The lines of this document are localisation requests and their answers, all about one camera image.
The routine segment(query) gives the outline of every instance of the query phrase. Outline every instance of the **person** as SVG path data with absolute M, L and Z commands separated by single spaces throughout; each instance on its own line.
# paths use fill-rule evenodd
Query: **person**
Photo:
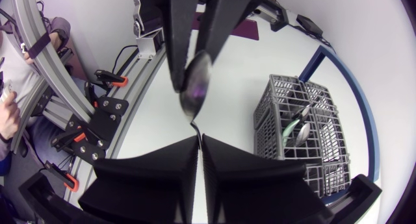
M 59 51 L 69 40 L 70 23 L 59 17 L 43 18 L 43 20 L 52 46 Z M 10 20 L 0 27 L 0 58 L 4 58 L 0 71 L 3 72 L 3 80 L 10 82 L 14 90 L 0 104 L 0 176 L 10 169 L 10 143 L 20 124 L 20 108 L 31 89 L 41 79 L 33 59 L 29 58 L 28 53 L 21 52 L 19 41 L 22 42 L 18 28 Z M 74 81 L 83 90 L 85 82 L 79 79 L 74 79 Z M 57 152 L 51 147 L 50 140 L 63 131 L 45 117 L 30 118 L 27 130 L 37 157 L 42 163 L 48 160 L 58 165 L 69 157 L 65 151 Z

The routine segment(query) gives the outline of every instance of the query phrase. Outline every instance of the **white table surface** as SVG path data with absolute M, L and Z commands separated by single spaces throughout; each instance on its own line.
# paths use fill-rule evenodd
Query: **white table surface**
M 289 12 L 291 23 L 296 15 Z M 263 19 L 257 21 L 259 41 L 230 36 L 214 63 L 209 91 L 196 123 L 202 133 L 253 153 L 253 112 L 260 100 L 270 74 L 299 76 L 320 43 L 305 34 L 284 27 L 272 32 Z M 192 31 L 189 57 L 192 58 L 198 31 Z M 326 86 L 339 110 L 347 149 L 350 153 L 351 178 L 367 174 L 367 138 L 358 104 L 348 83 L 337 68 L 324 60 L 311 81 Z M 144 155 L 156 149 L 194 136 L 174 92 L 167 61 L 159 69 L 143 98 L 123 141 L 117 158 Z M 88 164 L 81 165 L 77 179 L 81 186 L 90 174 Z M 72 194 L 70 202 L 77 205 L 82 192 Z M 198 162 L 194 198 L 193 223 L 207 223 L 205 185 Z M 376 223 L 380 202 L 361 220 Z

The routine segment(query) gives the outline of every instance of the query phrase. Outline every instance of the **black cable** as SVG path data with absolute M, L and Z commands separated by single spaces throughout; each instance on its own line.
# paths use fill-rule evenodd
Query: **black cable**
M 1 9 L 0 8 L 0 14 L 2 14 L 4 17 L 6 17 L 6 19 L 7 20 L 9 20 L 10 22 L 12 22 L 13 24 L 14 24 L 14 26 L 18 26 L 17 24 L 16 24 L 16 20 L 14 20 L 13 18 L 12 18 L 12 16 L 9 16 L 3 9 Z
M 112 68 L 112 73 L 114 74 L 114 71 L 115 71 L 115 69 L 116 69 L 116 65 L 117 65 L 117 60 L 118 60 L 118 58 L 120 57 L 120 55 L 123 53 L 123 50 L 124 49 L 126 49 L 126 48 L 129 48 L 129 47 L 137 47 L 137 45 L 127 45 L 127 46 L 125 46 L 125 47 L 123 47 L 123 49 L 118 53 L 118 55 L 117 55 L 117 58 L 116 58 L 116 61 L 114 62 L 114 67 Z
M 38 1 L 36 4 L 41 4 L 42 5 L 42 9 L 40 10 L 42 13 L 44 13 L 44 7 L 45 7 L 45 3 L 43 1 Z
M 316 35 L 316 34 L 312 34 L 312 33 L 308 32 L 307 30 L 305 30 L 301 26 L 293 26 L 293 25 L 290 25 L 290 24 L 289 24 L 289 26 L 291 26 L 294 29 L 297 29 L 298 31 L 303 32 L 304 34 L 306 34 L 307 36 L 309 36 L 310 38 L 312 38 L 314 40 L 318 40 L 318 41 L 322 42 L 324 45 L 326 45 L 329 48 L 331 48 L 335 54 L 337 54 L 337 52 L 335 51 L 335 49 L 332 47 L 331 43 L 329 41 L 327 41 L 325 38 L 323 38 L 322 36 Z
M 60 164 L 58 165 L 59 169 L 62 169 L 68 163 L 69 157 L 72 157 L 72 155 L 68 155 L 64 160 L 62 160 L 62 162 L 60 162 Z

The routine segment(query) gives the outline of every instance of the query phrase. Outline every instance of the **dishwasher cutlery basket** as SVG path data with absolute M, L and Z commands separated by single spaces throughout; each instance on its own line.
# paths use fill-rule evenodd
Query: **dishwasher cutlery basket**
M 311 104 L 305 123 L 311 131 L 305 143 L 295 147 L 282 144 L 282 132 L 300 108 Z M 349 161 L 345 138 L 327 88 L 297 77 L 270 75 L 266 90 L 255 109 L 254 152 L 276 160 L 303 160 L 304 180 L 319 196 L 330 196 L 350 186 Z M 287 137 L 296 139 L 301 125 Z

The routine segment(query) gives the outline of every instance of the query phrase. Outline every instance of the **spoon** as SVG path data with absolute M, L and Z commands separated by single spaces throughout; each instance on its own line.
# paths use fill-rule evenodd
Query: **spoon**
M 302 144 L 304 144 L 309 137 L 309 133 L 311 132 L 311 124 L 306 123 L 301 129 L 296 137 L 296 143 L 294 144 L 295 147 L 298 147 Z
M 283 133 L 281 134 L 283 141 L 282 144 L 285 147 L 286 143 L 287 143 L 287 137 L 291 134 L 291 132 L 293 131 L 294 127 L 300 122 L 299 119 L 294 120 L 293 122 L 291 122 L 283 131 Z
M 185 71 L 183 91 L 179 94 L 182 110 L 189 122 L 193 122 L 207 96 L 213 64 L 205 51 L 195 55 Z
M 299 131 L 298 136 L 296 137 L 296 139 L 292 139 L 289 142 L 286 139 L 287 143 L 284 143 L 285 141 L 283 140 L 283 146 L 284 147 L 293 147 L 293 145 L 295 147 L 299 147 L 302 144 L 304 144 L 306 142 L 306 140 L 309 137 L 309 133 L 311 132 L 311 124 L 310 123 L 306 123 L 305 125 L 302 126 L 302 128 Z
M 299 119 L 300 123 L 303 123 L 307 119 L 307 115 L 309 114 L 309 110 L 311 109 L 311 104 L 300 108 L 296 113 L 294 113 L 292 119 Z

